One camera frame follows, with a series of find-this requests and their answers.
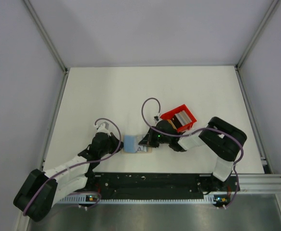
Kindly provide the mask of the grey credit card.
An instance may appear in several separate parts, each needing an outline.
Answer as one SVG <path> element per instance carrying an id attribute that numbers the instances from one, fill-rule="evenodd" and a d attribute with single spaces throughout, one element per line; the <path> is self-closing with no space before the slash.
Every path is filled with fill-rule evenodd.
<path id="1" fill-rule="evenodd" d="M 144 135 L 137 135 L 136 136 L 136 152 L 137 153 L 146 153 L 148 152 L 148 147 L 139 144 L 139 142 L 144 138 Z"/>

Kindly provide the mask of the light blue credit card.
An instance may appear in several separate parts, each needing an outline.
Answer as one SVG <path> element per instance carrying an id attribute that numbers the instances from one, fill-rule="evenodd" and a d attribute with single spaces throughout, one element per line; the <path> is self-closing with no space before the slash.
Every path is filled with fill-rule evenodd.
<path id="1" fill-rule="evenodd" d="M 137 138 L 135 135 L 125 135 L 124 136 L 124 151 L 126 153 L 136 153 Z"/>

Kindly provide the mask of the beige card holder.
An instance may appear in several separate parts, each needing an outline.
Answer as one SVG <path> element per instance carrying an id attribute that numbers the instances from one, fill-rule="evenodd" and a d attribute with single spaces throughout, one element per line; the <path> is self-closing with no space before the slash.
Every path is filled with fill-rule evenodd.
<path id="1" fill-rule="evenodd" d="M 139 145 L 138 143 L 144 138 L 144 135 L 125 135 L 123 137 L 122 154 L 141 154 L 151 153 L 152 147 Z"/>

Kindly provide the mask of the red plastic card tray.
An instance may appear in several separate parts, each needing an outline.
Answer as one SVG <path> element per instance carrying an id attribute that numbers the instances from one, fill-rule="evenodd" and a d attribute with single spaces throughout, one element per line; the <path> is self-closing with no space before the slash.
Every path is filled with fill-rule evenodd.
<path id="1" fill-rule="evenodd" d="M 178 133 L 190 130 L 197 122 L 185 104 L 162 114 L 160 118 L 170 122 Z"/>

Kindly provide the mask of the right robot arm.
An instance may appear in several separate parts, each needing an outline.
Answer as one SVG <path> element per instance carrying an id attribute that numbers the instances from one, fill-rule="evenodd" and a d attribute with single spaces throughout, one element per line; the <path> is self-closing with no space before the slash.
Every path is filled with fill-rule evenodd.
<path id="1" fill-rule="evenodd" d="M 208 146 L 217 155 L 211 185 L 220 191 L 228 186 L 235 160 L 246 141 L 247 135 L 242 130 L 215 116 L 206 127 L 190 132 L 179 132 L 169 120 L 160 120 L 138 144 L 151 148 L 167 144 L 176 152 Z"/>

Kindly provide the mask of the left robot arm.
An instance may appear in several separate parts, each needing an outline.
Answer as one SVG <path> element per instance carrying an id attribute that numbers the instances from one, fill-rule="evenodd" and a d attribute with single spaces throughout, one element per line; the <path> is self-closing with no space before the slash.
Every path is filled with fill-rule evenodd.
<path id="1" fill-rule="evenodd" d="M 122 137 L 97 132 L 91 144 L 71 160 L 52 169 L 31 171 L 16 194 L 13 205 L 35 222 L 43 220 L 52 207 L 67 195 L 95 186 L 91 175 L 103 161 L 123 148 Z"/>

